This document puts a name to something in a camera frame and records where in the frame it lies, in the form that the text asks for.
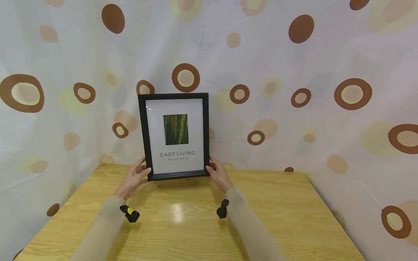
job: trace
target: brown circle pattern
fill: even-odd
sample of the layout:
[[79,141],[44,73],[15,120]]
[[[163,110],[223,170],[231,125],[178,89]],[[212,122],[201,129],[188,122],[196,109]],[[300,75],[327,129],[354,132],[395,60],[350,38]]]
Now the brown circle pattern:
[[[389,221],[387,220],[387,216],[390,213],[397,214],[402,219],[402,228],[400,230],[395,230],[389,225]],[[387,206],[382,209],[382,223],[385,229],[395,238],[406,238],[409,236],[412,230],[411,222],[408,216],[403,212],[402,209],[396,206]]]
[[140,87],[142,86],[142,85],[145,85],[145,86],[147,86],[149,89],[150,89],[150,93],[149,94],[154,94],[155,93],[155,88],[154,88],[154,86],[150,83],[150,82],[148,82],[148,81],[146,81],[146,80],[140,80],[137,84],[136,84],[136,93],[138,94],[138,95],[140,95],[141,93],[140,93]]
[[[21,104],[13,98],[12,89],[16,84],[20,82],[33,84],[36,87],[36,89],[39,92],[39,102],[37,104]],[[43,107],[43,103],[45,100],[43,96],[42,86],[39,83],[39,81],[35,77],[27,74],[13,74],[4,78],[4,80],[0,83],[0,98],[10,108],[15,109],[16,111],[29,113],[40,111]]]
[[46,215],[48,217],[52,217],[58,212],[58,210],[59,210],[59,204],[55,203],[47,210]]
[[[121,127],[123,129],[123,134],[122,135],[120,135],[117,132],[118,127]],[[115,124],[113,124],[112,129],[113,129],[113,133],[116,135],[116,137],[118,137],[120,139],[125,138],[129,134],[128,129],[120,122],[116,122]]]
[[303,43],[314,32],[314,19],[310,15],[300,15],[289,27],[289,38],[294,43]]
[[[178,82],[178,74],[182,70],[188,70],[193,74],[194,81],[191,84],[191,86],[189,86],[189,87],[184,87]],[[182,64],[177,65],[173,70],[173,73],[171,75],[171,79],[173,80],[174,86],[181,92],[194,91],[194,90],[196,90],[197,86],[199,86],[199,83],[200,83],[199,72],[197,71],[197,69],[193,65],[188,64],[188,63],[182,63]]]
[[393,127],[388,134],[389,142],[397,150],[407,154],[418,154],[418,145],[414,147],[405,146],[398,140],[398,134],[404,131],[415,132],[418,134],[418,125],[415,124],[401,124]]
[[[306,95],[306,99],[302,102],[302,103],[297,103],[296,102],[296,96],[298,94],[305,94]],[[305,105],[308,104],[308,102],[311,100],[311,91],[306,89],[306,88],[300,88],[299,90],[295,91],[295,93],[293,93],[292,98],[291,98],[291,104],[293,105],[293,107],[296,108],[301,108]]]
[[[259,141],[257,141],[257,142],[252,141],[252,137],[254,135],[257,135],[257,134],[260,135],[261,139]],[[257,131],[257,130],[250,132],[250,134],[247,137],[248,143],[250,143],[251,145],[254,145],[254,146],[260,145],[261,143],[263,143],[264,140],[265,140],[264,133],[261,132],[261,131]]]
[[261,13],[265,6],[267,5],[267,0],[260,0],[260,5],[256,9],[251,9],[248,6],[248,0],[241,0],[242,11],[249,16],[256,16]]
[[[87,90],[90,93],[90,97],[87,98],[87,99],[84,99],[84,98],[80,97],[80,95],[78,93],[79,89]],[[79,100],[81,103],[89,104],[89,103],[92,103],[94,101],[94,99],[96,98],[96,91],[90,85],[84,84],[82,82],[78,82],[78,83],[74,84],[74,95],[76,96],[77,100]]]
[[350,0],[350,8],[354,11],[360,10],[365,7],[370,0]]
[[[242,99],[237,99],[235,98],[235,92],[238,90],[243,90],[244,91],[244,97]],[[246,87],[244,84],[238,84],[235,85],[231,91],[229,92],[229,98],[231,99],[231,101],[235,104],[243,104],[244,102],[246,102],[248,100],[248,98],[250,97],[250,89],[248,87]]]
[[[353,104],[346,103],[342,98],[343,90],[350,85],[357,85],[363,91],[363,97],[358,102],[353,103]],[[335,99],[335,102],[341,108],[353,111],[353,110],[358,110],[364,107],[372,98],[372,93],[373,93],[372,87],[365,80],[362,80],[359,78],[351,78],[351,79],[345,80],[344,82],[340,83],[337,86],[334,92],[334,99]]]
[[102,21],[112,33],[121,33],[125,28],[125,16],[122,9],[115,4],[108,4],[103,7]]

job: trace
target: wrist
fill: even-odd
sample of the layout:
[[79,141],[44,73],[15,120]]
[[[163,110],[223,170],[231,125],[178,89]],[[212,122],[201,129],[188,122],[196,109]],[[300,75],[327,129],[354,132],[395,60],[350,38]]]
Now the wrist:
[[124,187],[118,187],[117,190],[113,193],[114,196],[122,198],[124,201],[128,199],[128,190]]

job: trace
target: photo of bamboo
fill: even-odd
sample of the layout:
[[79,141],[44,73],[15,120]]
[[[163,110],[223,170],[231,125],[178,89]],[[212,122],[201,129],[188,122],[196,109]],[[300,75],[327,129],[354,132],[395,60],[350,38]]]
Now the photo of bamboo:
[[189,144],[187,114],[164,115],[166,145]]

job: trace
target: sleeve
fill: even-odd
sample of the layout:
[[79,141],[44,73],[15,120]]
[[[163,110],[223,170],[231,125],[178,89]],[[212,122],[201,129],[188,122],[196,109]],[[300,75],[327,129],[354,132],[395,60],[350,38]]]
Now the sleeve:
[[92,227],[70,260],[106,260],[125,216],[119,209],[124,204],[125,201],[117,196],[105,200]]
[[238,230],[250,260],[284,261],[276,242],[242,193],[236,188],[231,188],[226,193],[226,199],[229,201],[229,218]]

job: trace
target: wood grain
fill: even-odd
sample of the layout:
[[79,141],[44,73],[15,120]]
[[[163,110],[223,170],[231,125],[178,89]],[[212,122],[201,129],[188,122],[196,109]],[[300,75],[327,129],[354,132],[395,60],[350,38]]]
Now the wood grain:
[[[16,260],[68,260],[128,168],[98,167]],[[304,175],[228,173],[286,260],[364,260]],[[127,202],[141,216],[137,223],[124,221],[108,260],[247,260],[229,218],[216,215],[223,198],[209,177],[142,185]]]

